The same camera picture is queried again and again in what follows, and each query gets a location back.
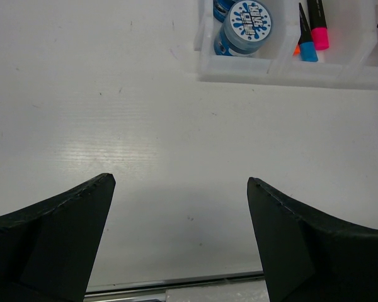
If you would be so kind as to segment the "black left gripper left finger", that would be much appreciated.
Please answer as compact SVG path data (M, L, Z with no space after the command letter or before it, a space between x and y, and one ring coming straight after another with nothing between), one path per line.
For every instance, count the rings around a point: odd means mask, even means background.
M0 301L82 301L115 189L100 174L0 216Z

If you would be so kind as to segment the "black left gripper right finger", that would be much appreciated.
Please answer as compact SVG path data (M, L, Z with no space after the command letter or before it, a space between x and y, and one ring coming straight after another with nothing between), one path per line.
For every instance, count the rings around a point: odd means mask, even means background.
M271 301L378 301L378 230L258 178L248 180L247 197Z

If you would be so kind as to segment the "pink highlighter with black cap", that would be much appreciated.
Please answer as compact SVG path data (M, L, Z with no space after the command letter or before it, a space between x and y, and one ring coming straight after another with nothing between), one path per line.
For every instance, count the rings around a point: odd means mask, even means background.
M328 28L322 0L307 0L309 24L316 50L329 49Z

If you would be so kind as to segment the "blue highlighter with black cap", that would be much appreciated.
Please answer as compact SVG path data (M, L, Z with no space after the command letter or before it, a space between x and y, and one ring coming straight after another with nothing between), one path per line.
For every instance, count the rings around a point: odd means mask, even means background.
M300 56L304 62L318 62L318 55L312 40L311 29L307 22L306 14L301 3L299 3L299 20L301 35L298 46L300 49Z

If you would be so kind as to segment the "orange highlighter with black cap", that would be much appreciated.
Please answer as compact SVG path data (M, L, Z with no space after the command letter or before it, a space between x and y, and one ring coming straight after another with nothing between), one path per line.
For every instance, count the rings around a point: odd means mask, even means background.
M294 52L293 52L293 56L298 56L300 54L301 54L300 46L296 45Z

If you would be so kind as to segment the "blue cleaning gel jar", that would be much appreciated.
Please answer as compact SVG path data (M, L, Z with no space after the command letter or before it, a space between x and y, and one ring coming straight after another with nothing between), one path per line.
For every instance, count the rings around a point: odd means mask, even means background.
M273 32L273 18L260 1L237 1L229 10L214 39L216 55L250 57Z
M231 7L236 3L236 0L213 0L213 15L214 18L223 22L231 9Z

